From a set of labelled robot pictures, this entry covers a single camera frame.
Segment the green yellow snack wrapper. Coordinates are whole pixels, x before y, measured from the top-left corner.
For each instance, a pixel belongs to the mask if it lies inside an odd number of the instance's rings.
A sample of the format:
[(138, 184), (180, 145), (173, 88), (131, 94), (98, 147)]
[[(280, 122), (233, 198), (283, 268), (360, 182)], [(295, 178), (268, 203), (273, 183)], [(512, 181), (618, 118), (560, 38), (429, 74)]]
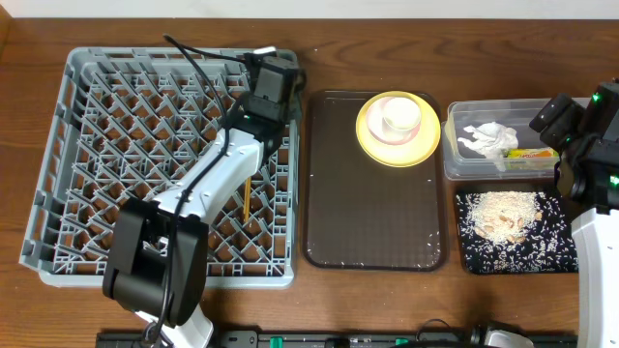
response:
[(553, 169), (559, 155), (551, 148), (511, 149), (504, 152), (506, 168), (509, 170)]

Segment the wooden chopstick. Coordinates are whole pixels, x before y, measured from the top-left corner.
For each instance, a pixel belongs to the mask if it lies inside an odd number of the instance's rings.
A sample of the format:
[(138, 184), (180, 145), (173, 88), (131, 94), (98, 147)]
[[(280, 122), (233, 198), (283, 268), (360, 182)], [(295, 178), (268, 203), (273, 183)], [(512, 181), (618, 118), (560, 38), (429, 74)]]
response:
[(248, 177), (244, 185), (243, 200), (243, 223), (247, 223), (251, 214), (251, 177)]

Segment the white paper napkin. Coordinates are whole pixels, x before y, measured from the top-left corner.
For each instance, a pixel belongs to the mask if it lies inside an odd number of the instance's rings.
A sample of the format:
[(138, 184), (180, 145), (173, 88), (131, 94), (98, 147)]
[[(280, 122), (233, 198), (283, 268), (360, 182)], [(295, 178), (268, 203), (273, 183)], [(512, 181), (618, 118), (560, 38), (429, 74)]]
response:
[(459, 137), (457, 141), (473, 152), (492, 160), (496, 168), (504, 172), (506, 164), (503, 158), (509, 150), (518, 147), (517, 131), (496, 122), (484, 123), (478, 127), (472, 125), (463, 129), (473, 139)]

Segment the pink bowl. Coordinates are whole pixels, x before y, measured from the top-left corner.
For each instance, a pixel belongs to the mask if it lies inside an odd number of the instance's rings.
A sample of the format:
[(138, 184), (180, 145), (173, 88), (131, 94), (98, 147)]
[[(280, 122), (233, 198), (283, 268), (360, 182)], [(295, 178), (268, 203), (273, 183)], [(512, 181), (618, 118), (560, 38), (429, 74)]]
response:
[(398, 97), (384, 97), (371, 104), (367, 112), (367, 127), (370, 134), (379, 142), (386, 145), (402, 145), (411, 141), (416, 135), (409, 138), (391, 138), (383, 132), (382, 108), (391, 98)]

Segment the cream white cup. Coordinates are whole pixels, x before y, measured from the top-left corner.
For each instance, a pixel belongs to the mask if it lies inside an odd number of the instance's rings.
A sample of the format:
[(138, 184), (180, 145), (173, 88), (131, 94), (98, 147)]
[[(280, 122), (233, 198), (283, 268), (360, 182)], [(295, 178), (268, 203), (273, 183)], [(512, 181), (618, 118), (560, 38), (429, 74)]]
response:
[(382, 108), (383, 132), (391, 138), (414, 137), (421, 124), (422, 112), (408, 98), (391, 98)]

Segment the yellow plate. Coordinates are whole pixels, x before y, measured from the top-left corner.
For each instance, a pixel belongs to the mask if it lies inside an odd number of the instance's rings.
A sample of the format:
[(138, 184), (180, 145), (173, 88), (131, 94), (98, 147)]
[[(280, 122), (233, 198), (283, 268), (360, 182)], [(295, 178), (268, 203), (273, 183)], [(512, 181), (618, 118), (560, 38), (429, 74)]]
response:
[[(416, 102), (422, 112), (421, 126), (416, 136), (402, 145), (386, 145), (376, 140), (367, 127), (367, 112), (373, 102), (384, 97), (405, 97)], [(427, 160), (440, 140), (438, 113), (418, 94), (390, 91), (370, 98), (360, 109), (355, 126), (362, 149), (374, 160), (391, 167), (409, 167)]]

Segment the light blue bowl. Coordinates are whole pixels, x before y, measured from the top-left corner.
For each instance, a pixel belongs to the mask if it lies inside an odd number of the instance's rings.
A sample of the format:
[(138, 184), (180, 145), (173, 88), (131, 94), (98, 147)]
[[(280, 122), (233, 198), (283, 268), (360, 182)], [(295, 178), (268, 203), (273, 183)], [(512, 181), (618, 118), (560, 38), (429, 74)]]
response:
[(277, 49), (274, 46), (265, 46), (255, 49), (252, 53), (256, 55), (276, 54)]

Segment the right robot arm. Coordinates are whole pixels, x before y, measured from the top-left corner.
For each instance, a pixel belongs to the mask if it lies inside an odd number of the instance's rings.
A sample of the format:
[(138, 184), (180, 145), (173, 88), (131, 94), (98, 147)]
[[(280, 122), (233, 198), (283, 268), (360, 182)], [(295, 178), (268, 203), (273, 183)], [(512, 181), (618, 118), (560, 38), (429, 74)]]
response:
[(555, 185), (582, 212), (571, 222), (584, 348), (618, 345), (618, 81), (599, 85), (555, 166)]

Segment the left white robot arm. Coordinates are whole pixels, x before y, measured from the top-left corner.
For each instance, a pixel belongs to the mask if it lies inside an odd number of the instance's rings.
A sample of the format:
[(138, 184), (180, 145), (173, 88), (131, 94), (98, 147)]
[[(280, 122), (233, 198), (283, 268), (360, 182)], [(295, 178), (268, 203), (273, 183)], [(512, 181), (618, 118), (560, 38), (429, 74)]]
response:
[(146, 320), (137, 343), (205, 347), (212, 323), (200, 307), (207, 277), (207, 233), (228, 199), (276, 152), (300, 97), (269, 101), (244, 93), (224, 117), (207, 153), (150, 201), (128, 199), (113, 229), (103, 294)]

